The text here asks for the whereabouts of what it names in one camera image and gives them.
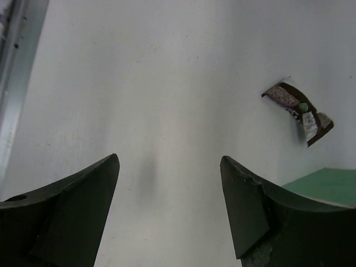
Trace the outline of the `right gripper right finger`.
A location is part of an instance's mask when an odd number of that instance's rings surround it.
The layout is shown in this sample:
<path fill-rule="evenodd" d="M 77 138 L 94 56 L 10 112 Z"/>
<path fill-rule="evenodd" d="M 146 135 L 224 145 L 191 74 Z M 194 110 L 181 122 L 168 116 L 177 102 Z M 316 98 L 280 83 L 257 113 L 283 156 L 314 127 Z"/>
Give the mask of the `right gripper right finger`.
<path fill-rule="evenodd" d="M 355 265 L 354 207 L 291 192 L 229 156 L 220 173 L 242 266 Z"/>

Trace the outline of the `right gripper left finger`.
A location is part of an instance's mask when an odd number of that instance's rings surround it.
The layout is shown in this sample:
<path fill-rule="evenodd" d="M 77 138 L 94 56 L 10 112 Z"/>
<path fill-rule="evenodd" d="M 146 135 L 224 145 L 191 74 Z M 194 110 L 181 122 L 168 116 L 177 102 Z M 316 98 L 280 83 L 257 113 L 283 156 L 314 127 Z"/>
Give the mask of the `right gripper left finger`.
<path fill-rule="evenodd" d="M 91 166 L 1 202 L 1 266 L 94 266 L 120 162 Z"/>

